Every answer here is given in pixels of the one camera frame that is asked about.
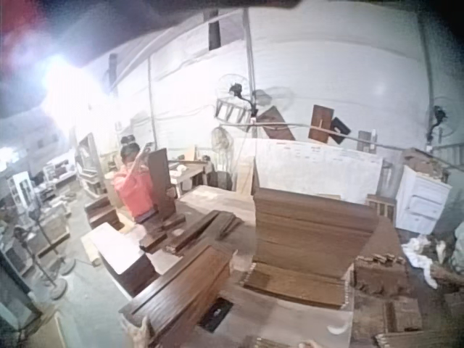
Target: hair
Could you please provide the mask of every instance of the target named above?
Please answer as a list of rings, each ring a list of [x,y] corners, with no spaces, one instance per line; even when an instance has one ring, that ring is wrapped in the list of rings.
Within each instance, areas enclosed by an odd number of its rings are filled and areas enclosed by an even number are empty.
[[[138,154],[139,152],[140,152],[140,146],[137,143],[126,144],[121,149],[121,159],[124,162],[128,155],[133,154],[133,153]]]

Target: electrical cable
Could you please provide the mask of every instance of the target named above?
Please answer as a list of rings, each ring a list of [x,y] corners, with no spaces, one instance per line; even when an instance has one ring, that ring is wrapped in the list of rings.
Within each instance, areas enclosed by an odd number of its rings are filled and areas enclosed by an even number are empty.
[[[328,134],[333,134],[335,136],[341,136],[342,138],[346,138],[346,139],[349,139],[349,140],[359,141],[361,143],[373,144],[373,145],[376,145],[376,146],[379,146],[379,147],[383,147],[385,149],[401,151],[401,152],[406,150],[405,148],[402,148],[402,147],[392,146],[392,145],[387,145],[387,144],[381,144],[381,143],[377,143],[375,141],[370,141],[370,140],[365,140],[365,139],[359,139],[359,138],[356,138],[354,136],[347,136],[345,134],[334,132],[334,131],[329,130],[329,129],[316,127],[314,125],[305,125],[304,123],[264,122],[264,123],[235,124],[235,123],[228,123],[226,121],[223,121],[223,125],[225,127],[262,127],[262,126],[304,127],[304,128],[309,128],[309,129],[315,129],[317,131],[325,132],[325,133],[328,133]],[[459,170],[460,172],[464,173],[464,169],[462,169],[462,168],[460,168],[460,167],[458,167],[456,165],[453,165],[452,163],[449,163],[448,161],[445,161],[444,159],[441,159],[441,158],[439,158],[437,156],[434,156],[433,154],[429,154],[429,153],[427,155],[429,155],[430,157],[432,157],[433,159],[435,159],[435,160],[437,160],[437,161],[439,161],[441,163],[446,164],[449,168],[456,169],[456,170]]]

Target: bright light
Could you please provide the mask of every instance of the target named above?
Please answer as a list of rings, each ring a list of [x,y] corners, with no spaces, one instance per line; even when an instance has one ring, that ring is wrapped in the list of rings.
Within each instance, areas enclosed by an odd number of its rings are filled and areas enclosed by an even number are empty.
[[[50,59],[43,85],[47,95],[42,107],[65,133],[76,122],[90,121],[90,108],[107,99],[96,81],[61,57]]]

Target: red shirt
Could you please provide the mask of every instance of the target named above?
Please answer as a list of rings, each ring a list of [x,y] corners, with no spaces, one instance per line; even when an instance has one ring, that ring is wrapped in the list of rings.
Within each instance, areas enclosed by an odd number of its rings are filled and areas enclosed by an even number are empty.
[[[141,166],[129,175],[127,167],[123,165],[116,173],[113,185],[134,218],[157,205],[156,197],[153,195],[152,179],[145,166]]]

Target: white cabinet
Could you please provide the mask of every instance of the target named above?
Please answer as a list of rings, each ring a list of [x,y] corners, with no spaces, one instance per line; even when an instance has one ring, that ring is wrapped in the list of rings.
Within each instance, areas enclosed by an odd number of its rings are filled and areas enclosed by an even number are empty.
[[[443,212],[451,186],[405,165],[397,193],[396,227],[430,234]]]

